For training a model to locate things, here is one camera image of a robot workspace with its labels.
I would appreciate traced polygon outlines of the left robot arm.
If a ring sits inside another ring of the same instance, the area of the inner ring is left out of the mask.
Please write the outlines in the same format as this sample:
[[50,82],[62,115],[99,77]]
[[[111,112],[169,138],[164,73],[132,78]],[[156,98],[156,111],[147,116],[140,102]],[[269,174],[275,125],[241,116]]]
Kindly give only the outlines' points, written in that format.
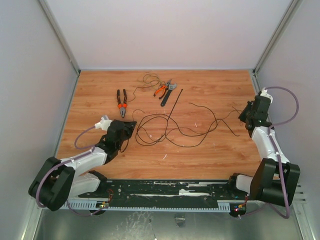
[[103,197],[108,190],[102,176],[91,170],[112,161],[123,143],[129,140],[136,121],[110,120],[102,116],[93,129],[106,133],[98,143],[84,147],[84,152],[58,159],[49,157],[31,183],[28,194],[40,208],[60,209],[69,199],[85,193]]

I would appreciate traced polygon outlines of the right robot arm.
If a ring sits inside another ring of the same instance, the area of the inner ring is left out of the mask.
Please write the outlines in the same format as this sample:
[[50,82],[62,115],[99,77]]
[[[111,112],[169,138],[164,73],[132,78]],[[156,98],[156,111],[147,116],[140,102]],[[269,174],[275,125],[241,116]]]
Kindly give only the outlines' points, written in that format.
[[276,140],[274,126],[268,121],[271,103],[270,96],[256,95],[239,115],[239,120],[245,123],[249,137],[258,149],[261,162],[254,176],[231,175],[226,191],[232,199],[239,199],[247,193],[252,200],[289,207],[301,171],[297,164],[290,163]]

